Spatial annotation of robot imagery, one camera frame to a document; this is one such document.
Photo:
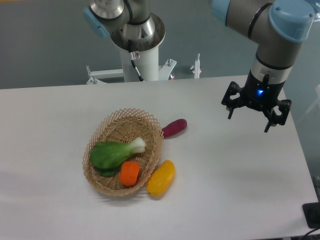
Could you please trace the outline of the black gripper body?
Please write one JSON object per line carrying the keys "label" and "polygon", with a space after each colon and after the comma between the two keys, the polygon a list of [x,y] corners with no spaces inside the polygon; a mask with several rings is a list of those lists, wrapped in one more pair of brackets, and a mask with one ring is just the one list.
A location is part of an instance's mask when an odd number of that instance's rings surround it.
{"label": "black gripper body", "polygon": [[245,85],[240,93],[241,99],[248,108],[261,111],[278,105],[278,96],[284,86],[284,82],[278,84],[264,84],[250,71]]}

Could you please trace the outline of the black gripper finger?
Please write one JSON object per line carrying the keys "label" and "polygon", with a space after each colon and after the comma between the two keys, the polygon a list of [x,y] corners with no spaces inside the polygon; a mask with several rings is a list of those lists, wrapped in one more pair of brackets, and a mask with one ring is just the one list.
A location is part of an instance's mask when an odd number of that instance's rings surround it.
{"label": "black gripper finger", "polygon": [[234,110],[244,106],[243,88],[236,82],[231,81],[222,98],[221,104],[224,105],[229,112],[227,118],[231,119]]}
{"label": "black gripper finger", "polygon": [[292,101],[290,99],[276,100],[263,110],[268,122],[264,132],[267,133],[270,127],[276,125],[284,126],[291,110]]}

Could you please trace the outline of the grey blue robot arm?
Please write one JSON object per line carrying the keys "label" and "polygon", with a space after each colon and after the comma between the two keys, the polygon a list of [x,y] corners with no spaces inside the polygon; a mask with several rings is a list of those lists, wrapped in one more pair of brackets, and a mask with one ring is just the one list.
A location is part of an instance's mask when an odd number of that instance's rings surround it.
{"label": "grey blue robot arm", "polygon": [[[221,103],[232,113],[247,107],[262,112],[267,127],[284,125],[292,102],[279,94],[320,11],[317,0],[214,0],[212,15],[226,27],[257,43],[245,85],[231,82]],[[110,37],[120,50],[126,82],[167,80],[159,67],[162,20],[148,0],[92,0],[84,8],[87,24]]]}

